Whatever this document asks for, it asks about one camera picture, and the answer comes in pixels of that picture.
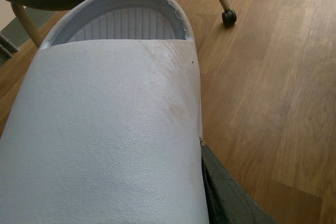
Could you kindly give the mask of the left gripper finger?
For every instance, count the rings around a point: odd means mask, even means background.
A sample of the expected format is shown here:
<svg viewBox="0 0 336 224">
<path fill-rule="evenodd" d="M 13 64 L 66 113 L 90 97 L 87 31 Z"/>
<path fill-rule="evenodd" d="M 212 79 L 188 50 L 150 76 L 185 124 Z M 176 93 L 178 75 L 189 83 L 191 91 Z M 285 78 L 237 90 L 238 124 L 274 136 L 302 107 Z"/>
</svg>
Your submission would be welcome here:
<svg viewBox="0 0 336 224">
<path fill-rule="evenodd" d="M 204 140 L 202 173 L 210 223 L 276 223 L 244 191 Z"/>
</svg>

